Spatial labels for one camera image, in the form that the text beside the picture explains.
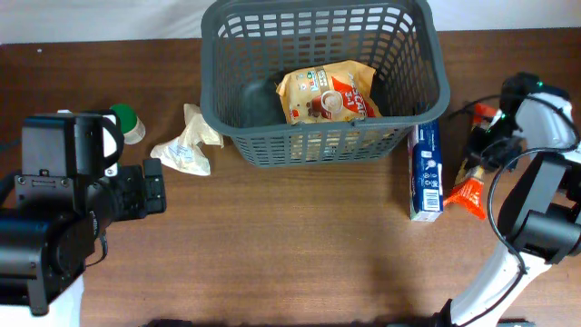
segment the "basket rim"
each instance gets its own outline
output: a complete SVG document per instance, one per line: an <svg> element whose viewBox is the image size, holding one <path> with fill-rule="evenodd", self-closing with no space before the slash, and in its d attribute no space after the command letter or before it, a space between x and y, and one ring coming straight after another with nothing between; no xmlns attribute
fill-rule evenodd
<svg viewBox="0 0 581 327"><path fill-rule="evenodd" d="M312 7L316 7L316 3L303 2L297 0L284 0L287 3L310 3ZM389 1L386 0L366 0L364 5L385 5ZM214 2L202 17L202 98L201 109L204 120L208 125L217 132L232 136L232 137L252 137L260 136L266 137L268 134L298 134L308 132L322 132L331 130L345 130L351 128L359 129L379 129L379 128L405 128L416 124L424 124L438 119L448 108L450 101L450 86L444 68L444 59L441 46L438 40L438 33L434 26L431 8L426 0L413 0L421 10L419 13L426 24L426 28L422 29L428 40L429 51L431 51L431 63L435 71L436 81L439 86L438 100L423 114L414 116L388 116L372 119L363 119L353 122L336 122L325 124L276 124L271 126L261 127L233 127L223 123L213 112L211 108L214 106L213 96L211 92L205 90L204 86L209 85L213 90L213 70L215 62L213 61L214 50L213 44L217 39L217 32L214 30L212 22L220 17L216 13L223 8L231 5L265 5L269 1L260 0L218 0ZM341 0L334 3L334 5L362 5L361 2L354 0Z"/></svg>

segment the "food package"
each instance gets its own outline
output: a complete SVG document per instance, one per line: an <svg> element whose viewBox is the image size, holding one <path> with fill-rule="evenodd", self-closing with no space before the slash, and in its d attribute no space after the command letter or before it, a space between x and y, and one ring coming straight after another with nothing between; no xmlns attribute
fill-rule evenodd
<svg viewBox="0 0 581 327"><path fill-rule="evenodd" d="M408 136L410 219L433 223L444 211L438 121L416 125Z"/></svg>
<svg viewBox="0 0 581 327"><path fill-rule="evenodd" d="M456 203L463 206L469 213L474 214L480 220L486 220L487 214L482 205L482 190L484 182L482 175L484 168L474 167L468 171L464 179L454 186L450 196L444 201L444 206Z"/></svg>
<svg viewBox="0 0 581 327"><path fill-rule="evenodd" d="M151 157L159 158L162 164L182 173L208 176L210 162L203 155L200 146L207 144L224 147L222 135L206 123L197 105L185 104L183 113L186 126L182 135L168 143L155 146Z"/></svg>
<svg viewBox="0 0 581 327"><path fill-rule="evenodd" d="M381 117L369 97L375 69L355 61L286 74L277 88L287 123L350 122Z"/></svg>
<svg viewBox="0 0 581 327"><path fill-rule="evenodd" d="M485 104L475 105L475 115L472 118L472 129L482 128L487 130L494 124L502 115L502 112L496 108ZM469 213L474 214L480 220L486 220L487 212L482 204L482 191L484 189L484 182L482 176L484 175L484 168L482 166L470 166L468 159L464 159L454 188L444 201L444 206L455 203L464 207Z"/></svg>

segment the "small bottle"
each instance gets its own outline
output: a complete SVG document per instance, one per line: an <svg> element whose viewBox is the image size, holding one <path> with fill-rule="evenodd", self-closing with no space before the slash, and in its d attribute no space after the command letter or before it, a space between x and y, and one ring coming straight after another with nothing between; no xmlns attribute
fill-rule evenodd
<svg viewBox="0 0 581 327"><path fill-rule="evenodd" d="M127 104L115 104L111 107L121 121L121 132L125 144L138 144L145 137L145 125L135 111Z"/></svg>

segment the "snack bag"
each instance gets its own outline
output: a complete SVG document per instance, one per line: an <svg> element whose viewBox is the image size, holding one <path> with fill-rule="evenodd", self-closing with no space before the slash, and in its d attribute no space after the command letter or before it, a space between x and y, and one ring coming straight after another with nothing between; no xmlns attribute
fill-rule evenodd
<svg viewBox="0 0 581 327"><path fill-rule="evenodd" d="M486 220L487 214L482 205L483 174L484 168L480 166L468 171L465 178L454 186L450 196L444 200L444 206L451 203L460 204L478 219Z"/></svg>
<svg viewBox="0 0 581 327"><path fill-rule="evenodd" d="M472 118L473 130L476 127L488 129L502 115L502 111L486 104L476 104L474 112L475 115ZM491 118L493 122L490 123L483 117ZM444 206L456 203L463 206L478 219L486 220L487 212L482 204L482 190L484 188L484 182L482 181L483 175L484 168L481 166L469 167L468 159L464 159L456 176L452 193L444 200Z"/></svg>
<svg viewBox="0 0 581 327"><path fill-rule="evenodd" d="M277 88L287 123L350 122L381 117L369 98L375 69L355 61L286 74Z"/></svg>
<svg viewBox="0 0 581 327"><path fill-rule="evenodd" d="M195 104L184 104L185 129L170 142L156 145L150 156L182 173L210 175L210 161L202 152L202 144L224 147L223 137L203 119L202 110Z"/></svg>

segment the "white wall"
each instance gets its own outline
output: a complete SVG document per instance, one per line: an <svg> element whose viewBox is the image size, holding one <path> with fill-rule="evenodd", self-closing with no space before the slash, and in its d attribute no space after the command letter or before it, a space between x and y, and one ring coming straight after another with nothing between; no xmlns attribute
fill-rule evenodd
<svg viewBox="0 0 581 327"><path fill-rule="evenodd" d="M0 0L0 43L200 37L213 0ZM581 0L428 0L436 28L581 26Z"/></svg>

